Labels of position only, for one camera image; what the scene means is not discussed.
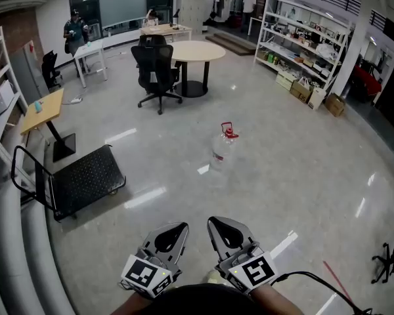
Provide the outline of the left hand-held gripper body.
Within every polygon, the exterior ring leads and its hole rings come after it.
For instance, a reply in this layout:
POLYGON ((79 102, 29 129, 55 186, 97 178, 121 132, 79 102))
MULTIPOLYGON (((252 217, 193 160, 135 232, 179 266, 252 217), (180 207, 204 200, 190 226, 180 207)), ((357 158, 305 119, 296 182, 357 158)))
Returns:
POLYGON ((168 262, 167 254, 153 253, 143 244, 136 254, 129 256, 121 273, 121 284, 147 299, 154 299, 181 274, 178 262, 168 262))

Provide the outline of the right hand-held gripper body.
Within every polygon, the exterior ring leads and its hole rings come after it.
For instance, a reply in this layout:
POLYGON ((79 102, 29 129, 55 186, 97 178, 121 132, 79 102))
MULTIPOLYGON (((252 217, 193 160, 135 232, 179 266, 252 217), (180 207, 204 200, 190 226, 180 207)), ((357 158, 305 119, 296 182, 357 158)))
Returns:
POLYGON ((263 284, 277 277, 278 271, 271 254, 262 250, 258 242, 253 242, 215 267, 221 277, 239 292, 249 294, 263 284))

